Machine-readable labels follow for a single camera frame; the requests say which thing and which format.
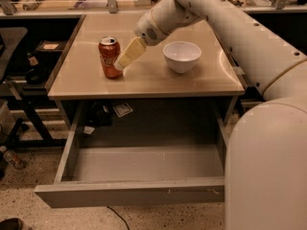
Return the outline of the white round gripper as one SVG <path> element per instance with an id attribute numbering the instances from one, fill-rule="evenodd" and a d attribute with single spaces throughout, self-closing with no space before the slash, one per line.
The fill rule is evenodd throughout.
<path id="1" fill-rule="evenodd" d="M 177 0 L 161 0 L 147 11 L 136 23 L 135 37 L 126 50 L 116 59 L 114 67 L 123 71 L 143 55 L 148 46 L 155 46 L 179 27 L 192 21 L 192 13 Z"/>

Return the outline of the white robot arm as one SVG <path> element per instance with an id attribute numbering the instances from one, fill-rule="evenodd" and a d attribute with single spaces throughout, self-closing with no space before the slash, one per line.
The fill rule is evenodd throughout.
<path id="1" fill-rule="evenodd" d="M 141 17 L 115 63 L 124 69 L 148 45 L 205 19 L 264 102 L 227 142 L 226 230 L 307 230 L 306 56 L 226 0 L 161 0 Z"/>

